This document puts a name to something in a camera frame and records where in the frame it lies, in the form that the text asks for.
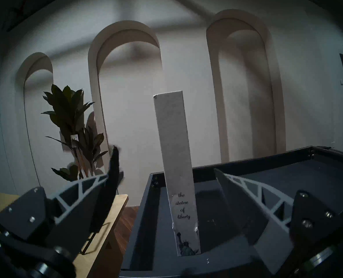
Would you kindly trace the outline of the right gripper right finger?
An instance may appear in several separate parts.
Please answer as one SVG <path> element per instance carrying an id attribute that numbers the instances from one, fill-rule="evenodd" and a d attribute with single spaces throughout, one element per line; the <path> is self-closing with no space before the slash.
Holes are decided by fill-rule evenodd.
<path id="1" fill-rule="evenodd" d="M 233 223 L 271 274 L 280 273 L 294 246 L 289 235 L 294 199 L 268 184 L 214 169 Z"/>

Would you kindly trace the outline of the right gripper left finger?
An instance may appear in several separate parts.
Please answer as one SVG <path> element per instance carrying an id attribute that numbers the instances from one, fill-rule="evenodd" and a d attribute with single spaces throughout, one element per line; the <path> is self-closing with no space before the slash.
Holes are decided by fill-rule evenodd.
<path id="1" fill-rule="evenodd" d="M 48 246 L 60 248 L 73 262 L 91 233 L 97 233 L 107 218 L 123 172 L 119 166 L 119 149 L 113 146 L 107 174 L 72 182 L 52 202 L 64 202 L 62 214 L 54 216 L 48 234 Z"/>

